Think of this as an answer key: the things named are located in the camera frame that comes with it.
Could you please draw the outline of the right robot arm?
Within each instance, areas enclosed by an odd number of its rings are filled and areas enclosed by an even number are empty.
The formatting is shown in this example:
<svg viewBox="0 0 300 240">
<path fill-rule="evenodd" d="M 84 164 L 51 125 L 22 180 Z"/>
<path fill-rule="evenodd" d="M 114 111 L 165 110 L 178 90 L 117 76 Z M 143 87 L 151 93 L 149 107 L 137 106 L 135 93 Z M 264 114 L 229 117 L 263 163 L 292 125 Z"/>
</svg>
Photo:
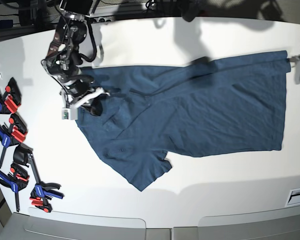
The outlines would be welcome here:
<svg viewBox="0 0 300 240">
<path fill-rule="evenodd" d="M 91 0 L 55 0 L 59 14 L 53 40 L 41 65 L 60 86 L 63 100 L 62 119 L 76 120 L 79 108 L 93 116 L 103 112 L 101 97 L 108 94 L 93 86 L 94 78 L 81 71 L 80 65 L 97 57 L 97 45 L 92 29 Z"/>
</svg>

